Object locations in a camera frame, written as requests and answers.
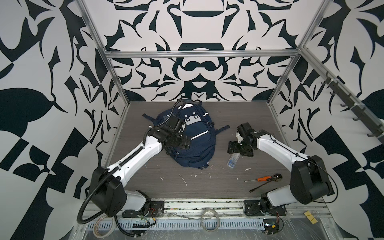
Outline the navy blue student backpack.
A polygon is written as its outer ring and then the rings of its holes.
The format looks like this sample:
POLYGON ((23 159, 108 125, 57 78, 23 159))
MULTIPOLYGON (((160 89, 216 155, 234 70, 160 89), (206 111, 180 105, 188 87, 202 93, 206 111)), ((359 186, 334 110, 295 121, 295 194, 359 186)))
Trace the navy blue student backpack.
POLYGON ((162 149, 182 167, 201 170, 208 168, 209 161, 215 153, 216 136, 230 126, 216 129, 209 113, 202 107, 202 102, 190 99, 178 100, 171 109, 158 114, 156 118, 143 114, 143 117, 151 121, 155 127, 155 130, 151 131, 154 137, 156 137, 156 126, 170 116, 175 116, 184 122, 184 134, 192 138, 191 146, 189 150, 172 147, 165 149, 162 147, 162 149))

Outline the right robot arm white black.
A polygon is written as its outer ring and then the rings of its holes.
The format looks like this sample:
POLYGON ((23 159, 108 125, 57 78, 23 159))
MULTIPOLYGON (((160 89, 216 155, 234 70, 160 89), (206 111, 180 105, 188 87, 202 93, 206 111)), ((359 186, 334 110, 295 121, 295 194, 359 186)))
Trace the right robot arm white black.
POLYGON ((278 141, 265 130, 254 130, 249 123, 237 127, 237 141, 229 142, 228 153, 252 157, 255 150, 267 153, 291 173, 290 184, 261 196, 260 209, 300 203, 307 205, 324 196, 338 194, 334 179, 318 156, 308 156, 278 141))

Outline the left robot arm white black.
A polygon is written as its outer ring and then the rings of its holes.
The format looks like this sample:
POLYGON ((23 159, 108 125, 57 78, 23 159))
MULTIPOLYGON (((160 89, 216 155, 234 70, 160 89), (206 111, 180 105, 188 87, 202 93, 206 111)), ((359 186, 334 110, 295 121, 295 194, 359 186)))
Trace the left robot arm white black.
POLYGON ((89 202, 93 202, 102 214, 116 216, 128 199, 125 186, 148 160, 167 147, 184 150, 190 147, 191 137, 184 133, 186 128, 185 121, 170 116, 159 126, 148 128, 143 141, 122 159, 107 168, 96 168, 89 194, 78 213, 78 221, 82 220, 83 210, 89 202))

